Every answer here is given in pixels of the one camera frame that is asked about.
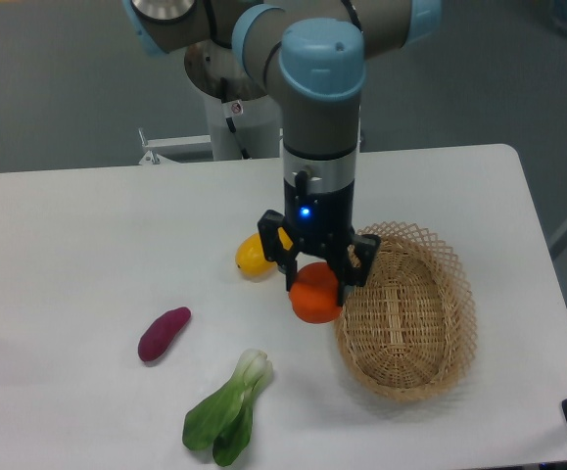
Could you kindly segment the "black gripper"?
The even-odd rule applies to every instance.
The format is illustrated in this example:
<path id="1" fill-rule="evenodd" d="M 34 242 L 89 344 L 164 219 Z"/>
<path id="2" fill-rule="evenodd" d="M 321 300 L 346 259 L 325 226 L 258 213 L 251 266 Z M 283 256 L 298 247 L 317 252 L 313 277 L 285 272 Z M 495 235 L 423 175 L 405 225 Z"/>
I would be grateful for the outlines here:
<path id="1" fill-rule="evenodd" d="M 350 289 L 366 284 L 381 245 L 378 235 L 353 231 L 354 183 L 298 198 L 296 188 L 285 181 L 284 198 L 285 216 L 267 210 L 258 222 L 265 259 L 285 275 L 287 292 L 296 280 L 298 253 L 325 259 L 336 266 L 337 305 L 343 306 Z M 281 231 L 293 242 L 290 248 L 283 246 Z"/>

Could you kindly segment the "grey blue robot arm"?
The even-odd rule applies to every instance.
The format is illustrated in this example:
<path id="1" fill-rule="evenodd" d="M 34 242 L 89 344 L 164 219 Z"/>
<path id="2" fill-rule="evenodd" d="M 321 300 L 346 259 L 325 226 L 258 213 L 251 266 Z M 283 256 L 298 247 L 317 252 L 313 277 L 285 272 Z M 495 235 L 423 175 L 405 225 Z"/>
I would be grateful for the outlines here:
<path id="1" fill-rule="evenodd" d="M 282 113 L 283 212 L 258 224 L 265 258 L 288 284 L 297 255 L 327 262 L 336 300 L 363 286 L 379 248 L 352 226 L 361 90 L 367 59 L 432 33 L 438 1 L 127 1 L 142 43 L 168 54 L 210 40 Z"/>

